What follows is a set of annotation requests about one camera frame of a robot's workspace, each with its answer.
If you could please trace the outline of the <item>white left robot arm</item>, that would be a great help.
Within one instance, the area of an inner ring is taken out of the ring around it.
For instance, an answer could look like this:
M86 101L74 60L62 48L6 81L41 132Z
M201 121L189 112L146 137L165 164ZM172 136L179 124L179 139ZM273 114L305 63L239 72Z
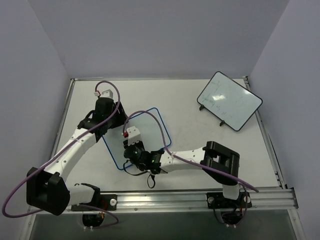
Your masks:
M85 205L95 210L102 203L101 190L89 183L67 186L67 178L82 156L109 129L122 126L127 115L120 101L99 97L95 108L79 122L63 148L45 167L32 167L27 173L26 202L28 205L59 216L68 206Z

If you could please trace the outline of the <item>blue framed whiteboard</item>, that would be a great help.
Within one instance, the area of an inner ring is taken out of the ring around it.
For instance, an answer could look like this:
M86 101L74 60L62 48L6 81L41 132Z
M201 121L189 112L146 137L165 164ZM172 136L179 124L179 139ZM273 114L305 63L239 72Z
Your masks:
M148 109L147 112L154 115L155 119L159 121L164 133L166 146L169 147L172 144L172 139L166 128L160 111L158 108L152 107ZM146 113L139 113L131 117L126 125L127 128L132 126L138 128L141 133L144 149L148 152L157 151L164 148L161 131L155 119ZM126 162L126 159L124 158L125 149L123 142L125 141L125 138L123 137L122 129L122 126L109 129L102 137L110 156L112 157L112 160L119 171L132 166L129 163L123 165Z

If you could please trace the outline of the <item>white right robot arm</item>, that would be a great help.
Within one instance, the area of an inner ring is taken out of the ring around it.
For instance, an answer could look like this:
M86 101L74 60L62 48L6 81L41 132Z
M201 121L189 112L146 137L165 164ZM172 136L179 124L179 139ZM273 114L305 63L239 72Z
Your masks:
M189 151L168 153L166 150L146 151L142 141L128 144L123 142L123 156L141 171L149 174L152 180L156 175L174 171L202 170L222 185L222 193L215 207L244 208L251 207L251 198L247 187L240 190L237 180L240 167L240 154L217 142L208 141L204 147Z

